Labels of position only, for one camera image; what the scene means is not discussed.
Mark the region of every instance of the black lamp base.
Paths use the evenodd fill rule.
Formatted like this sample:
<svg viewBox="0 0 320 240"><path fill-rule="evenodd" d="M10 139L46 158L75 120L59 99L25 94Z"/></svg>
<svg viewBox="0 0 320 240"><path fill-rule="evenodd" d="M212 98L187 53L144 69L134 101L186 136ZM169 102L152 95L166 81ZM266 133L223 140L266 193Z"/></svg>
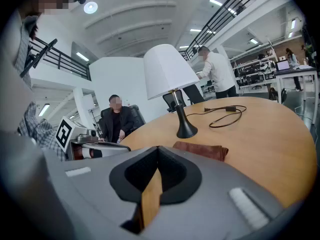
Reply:
<svg viewBox="0 0 320 240"><path fill-rule="evenodd" d="M176 113L179 117L179 130L176 136L180 139L187 139L197 134L198 128L194 127L187 119L184 106L182 104L175 106Z"/></svg>

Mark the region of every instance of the black metal railing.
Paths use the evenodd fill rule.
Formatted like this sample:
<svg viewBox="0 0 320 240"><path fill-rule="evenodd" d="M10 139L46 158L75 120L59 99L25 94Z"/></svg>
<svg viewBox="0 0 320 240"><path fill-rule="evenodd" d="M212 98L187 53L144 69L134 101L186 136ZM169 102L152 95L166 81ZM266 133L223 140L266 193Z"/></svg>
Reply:
<svg viewBox="0 0 320 240"><path fill-rule="evenodd" d="M227 0L217 10L217 12L204 25L201 32L194 38L186 50L181 50L180 54L186 61L190 60L199 47L204 46L222 28L224 28L237 15L245 10L256 0Z"/></svg>
<svg viewBox="0 0 320 240"><path fill-rule="evenodd" d="M32 54L36 55L47 45L47 43L36 37L33 41L30 41L30 45ZM81 64L54 47L46 54L43 61L49 63L51 66L55 65L59 70L73 73L76 76L91 81L88 66Z"/></svg>

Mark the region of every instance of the table lamp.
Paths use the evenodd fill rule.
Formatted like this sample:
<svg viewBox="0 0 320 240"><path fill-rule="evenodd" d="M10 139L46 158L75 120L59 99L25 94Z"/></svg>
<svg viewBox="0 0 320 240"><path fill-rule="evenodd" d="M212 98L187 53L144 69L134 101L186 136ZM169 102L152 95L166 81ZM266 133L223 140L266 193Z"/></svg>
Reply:
<svg viewBox="0 0 320 240"><path fill-rule="evenodd" d="M186 139L194 136L198 129L187 119L183 104L179 104L176 91L199 82L193 69L170 44L151 48L143 57L147 99L172 93L179 118L177 137Z"/></svg>

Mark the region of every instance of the woman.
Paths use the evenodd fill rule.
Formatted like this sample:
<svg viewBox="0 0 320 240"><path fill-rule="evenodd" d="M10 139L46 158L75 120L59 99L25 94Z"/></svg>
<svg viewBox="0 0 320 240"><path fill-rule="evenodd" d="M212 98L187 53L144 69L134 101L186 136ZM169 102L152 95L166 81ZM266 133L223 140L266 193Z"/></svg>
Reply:
<svg viewBox="0 0 320 240"><path fill-rule="evenodd" d="M297 61L296 56L294 55L294 53L289 48L285 49L285 52L286 52L287 60L289 62L289 66L290 66L290 68L292 70L294 70L294 69L296 69L296 67L300 66L299 62ZM293 80L294 80L294 83L295 83L295 90L297 92L303 91L303 89L301 89L301 86L300 86L299 77L298 76L294 76Z"/></svg>

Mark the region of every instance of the laptop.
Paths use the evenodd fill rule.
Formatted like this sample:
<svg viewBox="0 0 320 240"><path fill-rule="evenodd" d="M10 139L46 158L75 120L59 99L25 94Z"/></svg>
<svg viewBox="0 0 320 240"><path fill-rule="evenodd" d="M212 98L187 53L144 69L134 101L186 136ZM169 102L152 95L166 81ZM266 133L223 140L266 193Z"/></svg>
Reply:
<svg viewBox="0 0 320 240"><path fill-rule="evenodd" d="M290 70L289 62L287 59L277 61L275 63L275 68L277 71L282 71L282 70Z"/></svg>

